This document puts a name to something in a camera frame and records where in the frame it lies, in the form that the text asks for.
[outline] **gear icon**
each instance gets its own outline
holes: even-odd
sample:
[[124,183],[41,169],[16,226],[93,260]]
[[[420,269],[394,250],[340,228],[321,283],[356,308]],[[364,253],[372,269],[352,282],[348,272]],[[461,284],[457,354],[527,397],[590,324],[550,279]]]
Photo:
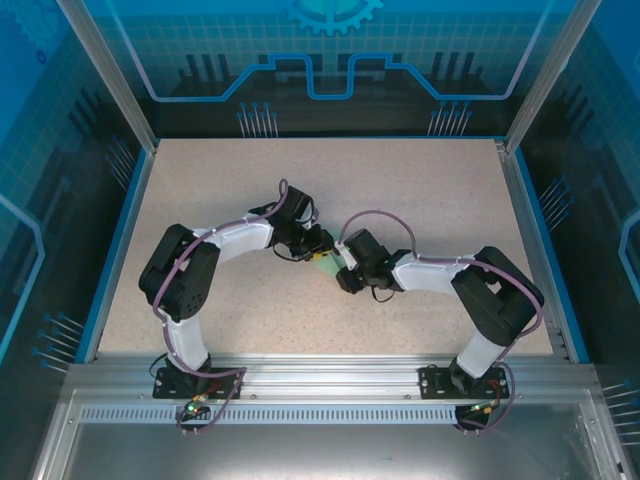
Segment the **gear icon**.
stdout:
[[39,50],[46,51],[47,45],[58,34],[59,19],[55,0],[4,0],[0,4],[0,12],[3,10],[14,14],[22,33]]
[[289,20],[297,20],[300,28],[310,27],[314,34],[336,30],[346,35],[350,28],[360,28],[362,20],[371,20],[373,10],[382,7],[381,0],[282,0]]

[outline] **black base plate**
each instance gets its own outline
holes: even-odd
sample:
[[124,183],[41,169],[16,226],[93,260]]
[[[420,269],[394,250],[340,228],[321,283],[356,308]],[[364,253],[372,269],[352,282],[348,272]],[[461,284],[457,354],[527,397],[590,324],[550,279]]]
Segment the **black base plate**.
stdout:
[[[211,368],[209,373],[222,373],[231,368]],[[236,375],[232,375],[224,378],[211,379],[206,387],[197,392],[193,388],[185,386],[184,382],[181,382],[177,377],[177,374],[172,372],[166,367],[159,368],[156,374],[156,383],[153,386],[153,398],[158,399],[171,399],[171,400],[190,400],[196,395],[202,393],[207,388],[213,386],[216,382],[220,383],[220,386],[209,394],[210,400],[225,400],[229,396],[229,392],[233,388],[234,382],[238,379]],[[233,394],[234,399],[240,398],[240,386],[236,393]]]
[[[489,384],[489,380],[506,379],[502,368],[490,368],[482,378],[482,382],[469,395],[463,395],[451,383],[449,368],[431,366],[418,369],[418,385],[423,400],[493,400],[496,398],[496,391]],[[425,380],[427,381],[426,387],[423,386]],[[509,395],[509,387],[505,383],[500,387],[500,398],[507,399]]]

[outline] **enclosure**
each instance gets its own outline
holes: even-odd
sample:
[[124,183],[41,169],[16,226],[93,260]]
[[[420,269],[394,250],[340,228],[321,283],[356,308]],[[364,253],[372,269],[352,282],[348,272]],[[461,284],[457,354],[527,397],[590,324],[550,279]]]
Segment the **enclosure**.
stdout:
[[[0,476],[637,478],[638,18],[631,0],[0,0]],[[204,341],[247,371],[183,438],[185,401],[154,398],[167,350],[140,274],[170,225],[241,218],[282,177],[334,239],[382,209],[421,255],[493,245],[533,280],[544,323],[506,357],[499,427],[456,429],[477,399],[425,396],[420,369],[473,334],[458,298],[376,303],[326,258],[269,251],[216,269]],[[389,219],[356,223],[408,248]]]

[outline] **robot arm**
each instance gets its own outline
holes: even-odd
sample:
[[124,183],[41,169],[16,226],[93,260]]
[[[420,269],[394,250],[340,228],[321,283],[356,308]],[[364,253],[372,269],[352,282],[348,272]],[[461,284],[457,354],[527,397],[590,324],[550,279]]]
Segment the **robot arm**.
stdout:
[[[318,211],[313,199],[289,187],[282,206],[269,218],[255,220],[269,211],[268,204],[249,211],[239,222],[214,231],[200,243],[169,283],[160,311],[165,316],[171,343],[177,356],[192,370],[209,368],[198,312],[207,300],[217,265],[243,253],[283,244],[293,258],[309,260],[333,247],[333,238],[316,223]],[[185,249],[212,229],[190,230],[173,225],[166,231],[139,280],[149,304],[153,302],[169,271]],[[183,370],[169,356],[173,367]]]
[[429,290],[457,295],[476,331],[449,367],[451,383],[468,395],[505,350],[509,349],[536,313],[527,296],[513,283],[474,261],[495,267],[531,292],[540,306],[544,298],[525,275],[497,248],[455,261],[416,258],[409,250],[393,255],[367,230],[359,230],[344,244],[336,244],[346,266],[336,278],[343,290],[357,293],[365,287],[394,292]]

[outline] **speckled tabletop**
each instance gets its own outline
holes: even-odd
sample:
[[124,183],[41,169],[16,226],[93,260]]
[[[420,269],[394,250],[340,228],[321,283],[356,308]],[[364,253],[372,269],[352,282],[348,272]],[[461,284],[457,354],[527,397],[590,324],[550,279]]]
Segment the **speckled tabletop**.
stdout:
[[[337,233],[352,214],[382,208],[405,219],[422,254],[500,248],[529,272],[493,140],[261,139],[163,140],[151,172],[101,352],[164,351],[161,329],[138,277],[174,223],[210,227],[277,200],[278,180],[311,195],[320,223]],[[409,238],[386,218],[365,217],[390,251]],[[201,311],[211,352],[290,354],[457,353],[474,331],[456,297],[397,294],[378,304],[344,293],[312,263],[252,252],[216,270]],[[515,353],[546,354],[544,328]]]

